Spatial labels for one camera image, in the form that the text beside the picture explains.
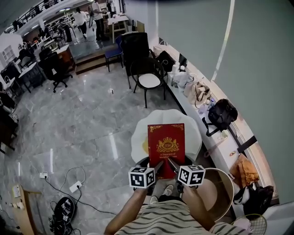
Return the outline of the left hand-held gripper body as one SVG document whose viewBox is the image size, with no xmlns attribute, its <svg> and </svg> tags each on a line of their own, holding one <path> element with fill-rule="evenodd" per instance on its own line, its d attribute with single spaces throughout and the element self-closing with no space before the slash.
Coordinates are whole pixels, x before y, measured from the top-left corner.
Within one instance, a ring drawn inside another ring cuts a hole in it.
<svg viewBox="0 0 294 235">
<path fill-rule="evenodd" d="M 130 187 L 147 189 L 147 195 L 152 195 L 156 183 L 155 168 L 132 167 L 128 176 Z"/>
</svg>

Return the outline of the white window ledge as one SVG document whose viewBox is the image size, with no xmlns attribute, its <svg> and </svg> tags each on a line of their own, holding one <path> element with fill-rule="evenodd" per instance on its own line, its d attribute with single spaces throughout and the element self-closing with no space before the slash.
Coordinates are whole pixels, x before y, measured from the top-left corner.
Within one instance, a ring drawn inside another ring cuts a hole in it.
<svg viewBox="0 0 294 235">
<path fill-rule="evenodd" d="M 180 53 L 173 48 L 171 45 L 167 44 L 164 40 L 159 39 L 159 43 L 155 43 L 151 48 L 154 51 L 154 54 L 158 56 L 162 51 L 167 51 L 169 55 L 178 62 Z M 207 79 L 194 65 L 192 65 L 189 61 L 187 62 L 187 68 L 186 71 L 188 73 L 192 73 L 193 75 L 196 75 L 196 78 L 201 78 L 201 82 L 205 85 L 209 86 L 211 91 L 211 96 L 213 99 L 218 101 L 222 98 L 227 98 L 227 96 L 224 94 L 224 92 L 216 85 L 214 80 L 210 81 Z M 199 114 L 196 107 L 188 102 L 188 99 L 183 94 L 183 89 L 175 88 L 170 85 L 170 81 L 167 76 L 167 85 L 168 89 L 171 92 L 171 94 L 175 97 L 175 100 L 179 103 L 179 107 L 181 110 L 188 116 L 192 117 L 198 124 L 199 131 L 202 136 L 203 145 L 206 147 L 206 149 L 212 148 L 214 145 L 216 145 L 219 140 L 218 137 L 220 136 L 220 132 L 218 134 L 214 134 L 212 137 L 206 136 L 206 128 L 202 122 L 202 118 L 205 116 L 207 118 L 208 111 L 205 111 L 204 114 Z M 237 137 L 240 140 L 241 143 L 245 142 L 249 139 L 249 137 L 253 136 L 253 133 L 251 130 L 248 130 L 248 126 L 241 118 L 241 115 L 238 114 L 237 121 L 232 123 L 237 131 Z M 229 133 L 228 137 L 224 142 L 222 142 L 220 145 L 218 145 L 215 150 L 211 153 L 210 158 L 213 161 L 216 168 L 221 169 L 222 171 L 229 174 L 229 170 L 232 167 L 232 165 L 237 160 L 237 155 L 234 155 L 230 157 L 230 153 L 232 151 L 237 151 L 237 144 L 234 141 L 232 135 Z M 260 180 L 258 181 L 259 185 L 261 186 L 267 186 L 272 185 L 275 187 L 273 176 L 270 172 L 269 165 L 265 159 L 265 156 L 259 147 L 258 143 L 256 142 L 251 146 L 250 148 L 245 150 L 246 157 L 254 164 L 256 167 L 258 174 L 260 176 Z M 272 200 L 272 205 L 267 209 L 267 211 L 264 213 L 264 217 L 270 221 L 274 220 L 274 213 L 277 212 L 277 209 L 279 206 L 279 201 L 277 197 L 277 190 L 276 187 L 274 189 L 274 197 Z M 232 206 L 234 213 L 236 216 L 243 215 L 243 207 L 241 205 L 234 205 Z"/>
</svg>

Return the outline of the red book with gold crest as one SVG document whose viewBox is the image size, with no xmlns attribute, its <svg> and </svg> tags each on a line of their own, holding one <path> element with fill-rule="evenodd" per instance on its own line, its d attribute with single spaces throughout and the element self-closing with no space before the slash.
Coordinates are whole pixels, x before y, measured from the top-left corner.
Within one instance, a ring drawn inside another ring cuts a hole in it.
<svg viewBox="0 0 294 235">
<path fill-rule="evenodd" d="M 148 125 L 149 166 L 162 166 L 157 172 L 159 179 L 171 179 L 175 172 L 171 169 L 168 159 L 178 165 L 185 163 L 185 125 L 184 123 Z"/>
</svg>

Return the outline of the white round seat cushion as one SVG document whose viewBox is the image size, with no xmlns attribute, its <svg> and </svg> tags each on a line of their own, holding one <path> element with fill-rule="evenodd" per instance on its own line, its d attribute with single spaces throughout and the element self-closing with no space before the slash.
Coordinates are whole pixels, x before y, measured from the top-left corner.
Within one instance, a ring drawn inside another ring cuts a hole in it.
<svg viewBox="0 0 294 235">
<path fill-rule="evenodd" d="M 145 88 L 155 88 L 161 84 L 160 79 L 151 73 L 141 75 L 138 81 Z"/>
</svg>

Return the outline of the crumpled white plastic bag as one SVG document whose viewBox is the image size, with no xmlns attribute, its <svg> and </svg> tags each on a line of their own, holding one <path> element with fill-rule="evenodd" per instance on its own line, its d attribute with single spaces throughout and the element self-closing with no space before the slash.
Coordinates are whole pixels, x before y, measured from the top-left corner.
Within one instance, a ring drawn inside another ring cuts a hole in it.
<svg viewBox="0 0 294 235">
<path fill-rule="evenodd" d="M 178 72 L 177 74 L 173 74 L 172 72 L 168 72 L 168 79 L 170 81 L 170 85 L 172 87 L 184 89 L 187 84 L 195 82 L 195 76 L 188 72 Z"/>
</svg>

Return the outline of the black handbag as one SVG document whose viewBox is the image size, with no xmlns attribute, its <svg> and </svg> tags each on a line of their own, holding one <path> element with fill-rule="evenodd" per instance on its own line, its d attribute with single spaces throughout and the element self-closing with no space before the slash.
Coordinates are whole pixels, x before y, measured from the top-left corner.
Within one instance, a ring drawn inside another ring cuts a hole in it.
<svg viewBox="0 0 294 235">
<path fill-rule="evenodd" d="M 165 50 L 162 51 L 158 57 L 156 57 L 156 60 L 161 63 L 163 66 L 164 71 L 171 72 L 173 65 L 175 64 L 175 60 L 169 55 L 168 52 Z"/>
</svg>

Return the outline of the wooden frame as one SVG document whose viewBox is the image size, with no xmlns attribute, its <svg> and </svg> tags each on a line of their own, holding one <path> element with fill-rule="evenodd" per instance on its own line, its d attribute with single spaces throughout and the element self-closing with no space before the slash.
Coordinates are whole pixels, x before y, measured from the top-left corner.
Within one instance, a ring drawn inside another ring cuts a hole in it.
<svg viewBox="0 0 294 235">
<path fill-rule="evenodd" d="M 34 222 L 29 201 L 30 194 L 38 196 L 42 193 L 40 191 L 24 190 L 20 184 L 12 187 L 12 209 L 16 223 L 20 227 L 22 235 L 43 235 L 44 233 L 37 230 Z"/>
</svg>

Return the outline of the black round device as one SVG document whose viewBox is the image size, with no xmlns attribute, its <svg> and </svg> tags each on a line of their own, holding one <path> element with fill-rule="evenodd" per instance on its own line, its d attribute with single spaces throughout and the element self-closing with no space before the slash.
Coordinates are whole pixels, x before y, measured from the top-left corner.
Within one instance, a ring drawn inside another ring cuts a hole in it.
<svg viewBox="0 0 294 235">
<path fill-rule="evenodd" d="M 54 215 L 58 222 L 68 224 L 76 213 L 76 203 L 68 197 L 61 198 L 55 206 Z"/>
</svg>

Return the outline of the beige tote bag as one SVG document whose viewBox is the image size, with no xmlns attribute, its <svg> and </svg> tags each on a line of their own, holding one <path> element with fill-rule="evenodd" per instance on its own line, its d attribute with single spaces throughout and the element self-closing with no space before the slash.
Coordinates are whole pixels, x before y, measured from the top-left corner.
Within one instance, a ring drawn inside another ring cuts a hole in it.
<svg viewBox="0 0 294 235">
<path fill-rule="evenodd" d="M 187 83 L 183 92 L 188 102 L 199 109 L 211 96 L 210 88 L 201 82 Z"/>
</svg>

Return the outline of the white table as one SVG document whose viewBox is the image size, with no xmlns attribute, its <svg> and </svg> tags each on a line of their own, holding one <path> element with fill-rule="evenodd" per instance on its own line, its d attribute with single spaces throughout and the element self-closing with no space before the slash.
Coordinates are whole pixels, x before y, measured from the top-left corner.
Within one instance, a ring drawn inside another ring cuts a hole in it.
<svg viewBox="0 0 294 235">
<path fill-rule="evenodd" d="M 111 26 L 111 30 L 112 30 L 111 32 L 112 32 L 113 44 L 115 43 L 114 33 L 122 31 L 122 29 L 115 30 L 114 25 L 122 22 L 124 24 L 123 30 L 127 33 L 129 31 L 127 26 L 128 20 L 129 18 L 126 15 L 108 19 L 108 26 Z"/>
</svg>

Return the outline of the dark brown backpack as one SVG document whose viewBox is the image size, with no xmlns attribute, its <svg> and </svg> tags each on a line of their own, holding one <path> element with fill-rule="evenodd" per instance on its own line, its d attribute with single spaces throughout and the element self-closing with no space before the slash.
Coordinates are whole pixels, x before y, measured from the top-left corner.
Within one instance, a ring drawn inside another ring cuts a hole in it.
<svg viewBox="0 0 294 235">
<path fill-rule="evenodd" d="M 273 197 L 274 188 L 269 185 L 266 187 L 258 186 L 256 189 L 252 185 L 248 187 L 249 199 L 243 205 L 245 215 L 262 215 L 270 206 Z"/>
</svg>

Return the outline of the grey roller blind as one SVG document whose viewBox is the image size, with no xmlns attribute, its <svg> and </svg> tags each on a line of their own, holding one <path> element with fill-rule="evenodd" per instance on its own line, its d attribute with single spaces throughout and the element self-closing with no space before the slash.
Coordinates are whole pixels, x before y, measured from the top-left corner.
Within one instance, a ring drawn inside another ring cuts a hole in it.
<svg viewBox="0 0 294 235">
<path fill-rule="evenodd" d="M 294 201 L 294 6 L 235 0 L 216 83 L 256 137 L 281 204 Z"/>
<path fill-rule="evenodd" d="M 159 1 L 159 36 L 211 79 L 224 42 L 230 6 L 231 0 Z"/>
</svg>

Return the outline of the person's black trousers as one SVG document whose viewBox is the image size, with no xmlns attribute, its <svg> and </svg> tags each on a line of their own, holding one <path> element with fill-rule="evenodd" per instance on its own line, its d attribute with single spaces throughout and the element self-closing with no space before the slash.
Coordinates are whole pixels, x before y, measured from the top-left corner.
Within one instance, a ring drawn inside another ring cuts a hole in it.
<svg viewBox="0 0 294 235">
<path fill-rule="evenodd" d="M 180 197 L 177 197 L 177 196 L 163 196 L 163 195 L 161 195 L 158 198 L 158 202 L 171 201 L 171 200 L 176 200 L 176 201 L 183 202 L 183 200 Z"/>
</svg>

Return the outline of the white power strip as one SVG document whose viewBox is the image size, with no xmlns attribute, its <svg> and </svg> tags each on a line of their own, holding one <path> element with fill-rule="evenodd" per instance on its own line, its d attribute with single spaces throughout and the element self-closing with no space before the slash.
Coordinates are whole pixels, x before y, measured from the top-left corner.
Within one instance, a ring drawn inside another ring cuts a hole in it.
<svg viewBox="0 0 294 235">
<path fill-rule="evenodd" d="M 71 193 L 74 193 L 75 191 L 80 189 L 81 186 L 82 186 L 82 183 L 80 181 L 77 181 L 76 183 L 74 183 L 72 186 L 69 187 L 69 190 L 71 191 Z"/>
</svg>

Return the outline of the person's right forearm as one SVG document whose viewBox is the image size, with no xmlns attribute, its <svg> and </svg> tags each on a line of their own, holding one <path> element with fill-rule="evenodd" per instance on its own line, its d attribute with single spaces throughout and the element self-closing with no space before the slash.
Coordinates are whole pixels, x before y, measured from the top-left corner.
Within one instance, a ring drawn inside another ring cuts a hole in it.
<svg viewBox="0 0 294 235">
<path fill-rule="evenodd" d="M 210 230 L 215 225 L 195 187 L 184 186 L 182 200 L 187 204 L 191 216 L 203 228 Z"/>
</svg>

